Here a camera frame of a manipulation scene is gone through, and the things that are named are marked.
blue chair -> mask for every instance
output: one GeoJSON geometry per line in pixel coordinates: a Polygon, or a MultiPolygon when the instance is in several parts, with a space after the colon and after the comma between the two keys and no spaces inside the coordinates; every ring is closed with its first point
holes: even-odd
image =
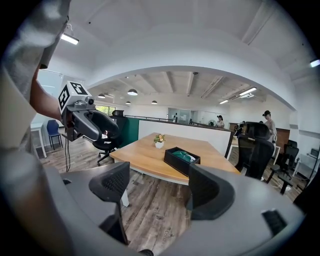
{"type": "Polygon", "coordinates": [[[49,120],[47,125],[46,125],[46,130],[48,131],[50,146],[51,146],[51,148],[53,147],[53,150],[55,150],[53,137],[58,137],[59,145],[61,145],[61,147],[64,147],[62,145],[61,134],[58,131],[59,130],[59,124],[57,123],[56,120],[49,120]]]}

black cap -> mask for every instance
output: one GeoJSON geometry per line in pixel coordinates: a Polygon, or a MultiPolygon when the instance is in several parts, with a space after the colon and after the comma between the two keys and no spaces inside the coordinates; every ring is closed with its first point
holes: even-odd
{"type": "Polygon", "coordinates": [[[266,111],[264,111],[262,116],[265,117],[266,115],[270,115],[270,114],[271,114],[271,112],[269,110],[266,110],[266,111]]]}

small potted plant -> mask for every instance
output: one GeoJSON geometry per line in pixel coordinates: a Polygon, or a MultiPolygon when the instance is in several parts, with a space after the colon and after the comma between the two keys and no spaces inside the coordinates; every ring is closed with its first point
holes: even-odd
{"type": "Polygon", "coordinates": [[[157,136],[155,136],[153,141],[155,143],[155,147],[157,149],[161,149],[164,146],[165,141],[166,141],[165,135],[164,134],[158,134],[157,136]]]}

wooden floor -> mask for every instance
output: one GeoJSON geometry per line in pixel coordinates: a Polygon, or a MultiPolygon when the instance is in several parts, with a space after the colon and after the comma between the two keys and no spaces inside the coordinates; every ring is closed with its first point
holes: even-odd
{"type": "MultiPolygon", "coordinates": [[[[44,166],[56,167],[60,173],[63,173],[66,171],[65,148],[58,146],[55,150],[50,146],[46,147],[47,158],[40,156],[40,160],[44,166]]],[[[70,142],[69,152],[70,172],[97,166],[99,151],[88,140],[79,138],[70,142]]],[[[229,160],[233,165],[237,163],[238,148],[232,149],[229,160]]],[[[113,160],[108,157],[100,163],[107,165],[113,163],[113,160]]],[[[269,177],[272,163],[273,160],[263,174],[264,179],[269,177]]],[[[303,182],[298,179],[294,182],[303,185],[303,182]]],[[[281,189],[276,175],[273,176],[269,185],[277,191],[281,189]]],[[[190,197],[188,186],[130,170],[127,192],[130,205],[121,208],[122,222],[130,241],[129,247],[133,250],[150,249],[158,255],[189,227],[191,212],[185,207],[190,197]]],[[[284,196],[293,201],[299,193],[299,189],[292,188],[286,191],[284,196]]]]}

green partition panel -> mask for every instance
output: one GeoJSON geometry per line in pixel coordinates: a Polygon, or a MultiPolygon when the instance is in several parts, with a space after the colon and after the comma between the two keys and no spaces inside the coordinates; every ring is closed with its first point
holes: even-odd
{"type": "Polygon", "coordinates": [[[127,117],[127,122],[122,129],[123,142],[121,148],[138,140],[139,120],[138,118],[127,117]]]}

